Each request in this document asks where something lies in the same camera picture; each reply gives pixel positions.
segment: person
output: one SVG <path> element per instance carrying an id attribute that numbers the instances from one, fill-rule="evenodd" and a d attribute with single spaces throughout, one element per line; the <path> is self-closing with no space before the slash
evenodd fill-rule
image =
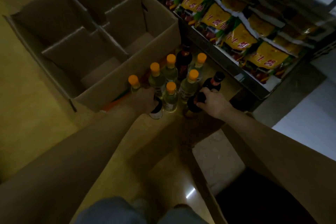
<path id="1" fill-rule="evenodd" d="M 258 140 L 260 136 L 279 136 L 278 132 L 233 108 L 222 94 L 208 88 L 201 91 L 206 101 L 197 106 L 225 121 L 241 137 Z M 128 129 L 138 116 L 155 108 L 153 95 L 153 88 L 141 88 L 108 115 L 70 135 L 1 184 L 1 222 L 69 223 Z M 146 223 L 146 220 L 125 200 L 115 197 L 95 203 L 75 223 L 114 222 L 131 224 Z M 168 211 L 159 221 L 160 224 L 185 222 L 206 223 L 186 205 Z"/>

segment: person's left hand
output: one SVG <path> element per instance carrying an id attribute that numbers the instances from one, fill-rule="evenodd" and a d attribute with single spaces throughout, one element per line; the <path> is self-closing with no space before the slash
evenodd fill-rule
<path id="1" fill-rule="evenodd" d="M 143 113 L 149 114 L 158 105 L 158 102 L 154 100 L 154 93 L 153 87 L 149 89 L 140 88 L 129 97 L 128 101 L 139 115 Z"/>

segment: person's left arm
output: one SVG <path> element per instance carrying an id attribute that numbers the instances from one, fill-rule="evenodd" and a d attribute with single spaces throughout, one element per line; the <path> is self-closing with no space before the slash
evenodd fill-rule
<path id="1" fill-rule="evenodd" d="M 69 223 L 128 129 L 155 108 L 153 96 L 140 89 L 1 184 L 1 222 Z"/>

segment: hand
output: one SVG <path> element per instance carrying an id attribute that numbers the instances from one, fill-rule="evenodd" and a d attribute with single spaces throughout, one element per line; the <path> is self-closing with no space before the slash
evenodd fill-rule
<path id="1" fill-rule="evenodd" d="M 206 100 L 205 103 L 197 103 L 196 105 L 212 117 L 225 121 L 227 115 L 235 110 L 217 90 L 211 92 L 207 87 L 204 87 L 200 91 L 205 94 Z"/>
<path id="2" fill-rule="evenodd" d="M 129 103 L 139 115 L 148 114 L 158 105 L 158 102 L 154 100 L 154 93 L 153 87 L 149 89 L 140 88 L 129 97 Z"/>

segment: yellow bottle cap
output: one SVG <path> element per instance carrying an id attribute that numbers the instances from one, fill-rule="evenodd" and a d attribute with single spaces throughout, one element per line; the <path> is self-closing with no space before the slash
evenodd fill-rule
<path id="1" fill-rule="evenodd" d="M 199 53 L 197 55 L 197 63 L 198 64 L 203 64 L 206 59 L 207 59 L 207 56 L 205 55 L 205 53 Z"/>
<path id="2" fill-rule="evenodd" d="M 198 77 L 198 71 L 196 69 L 190 70 L 189 76 L 188 76 L 189 80 L 196 81 L 197 77 Z"/>
<path id="3" fill-rule="evenodd" d="M 176 56 L 174 54 L 169 54 L 167 56 L 167 64 L 168 65 L 173 65 L 176 62 Z"/>
<path id="4" fill-rule="evenodd" d="M 150 69 L 153 73 L 160 73 L 160 65 L 157 62 L 154 62 L 150 65 Z"/>
<path id="5" fill-rule="evenodd" d="M 131 84 L 132 86 L 136 86 L 139 84 L 139 79 L 136 75 L 130 75 L 128 78 L 128 82 L 129 84 Z"/>
<path id="6" fill-rule="evenodd" d="M 167 83 L 166 89 L 169 93 L 174 93 L 176 89 L 176 84 L 174 82 Z"/>

